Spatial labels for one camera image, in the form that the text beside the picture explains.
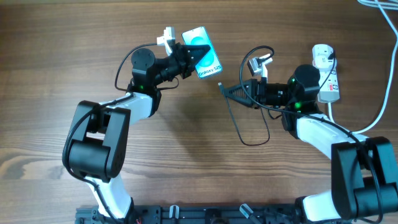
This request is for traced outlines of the smartphone with teal screen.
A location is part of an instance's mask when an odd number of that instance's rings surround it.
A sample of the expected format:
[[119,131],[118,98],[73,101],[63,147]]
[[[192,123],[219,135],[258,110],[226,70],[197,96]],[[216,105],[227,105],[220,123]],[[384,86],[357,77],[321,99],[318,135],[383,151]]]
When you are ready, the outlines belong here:
[[196,47],[195,70],[199,78],[204,79],[223,71],[223,66],[216,54],[205,27],[197,27],[182,33],[186,45]]

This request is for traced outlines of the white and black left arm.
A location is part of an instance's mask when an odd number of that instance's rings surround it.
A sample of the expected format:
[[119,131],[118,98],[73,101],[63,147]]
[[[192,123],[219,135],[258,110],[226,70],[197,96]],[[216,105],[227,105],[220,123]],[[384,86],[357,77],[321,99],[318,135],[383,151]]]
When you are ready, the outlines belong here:
[[66,171],[90,186],[98,203],[102,223],[138,223],[134,201],[126,192],[121,177],[129,127],[150,118],[158,110],[163,82],[187,78],[211,50],[208,44],[165,44],[167,56],[157,58],[150,44],[130,50],[132,79],[124,96],[77,105],[62,152]]

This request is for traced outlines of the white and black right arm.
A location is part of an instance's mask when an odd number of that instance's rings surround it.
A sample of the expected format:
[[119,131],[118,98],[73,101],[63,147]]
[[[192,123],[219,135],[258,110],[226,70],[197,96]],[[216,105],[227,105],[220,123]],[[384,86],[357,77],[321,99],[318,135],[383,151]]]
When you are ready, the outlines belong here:
[[249,79],[221,94],[248,108],[279,111],[294,138],[317,148],[331,160],[331,189],[300,197],[294,223],[362,220],[397,211],[397,162],[385,137],[368,138],[331,122],[315,102],[320,71],[300,65],[286,84]]

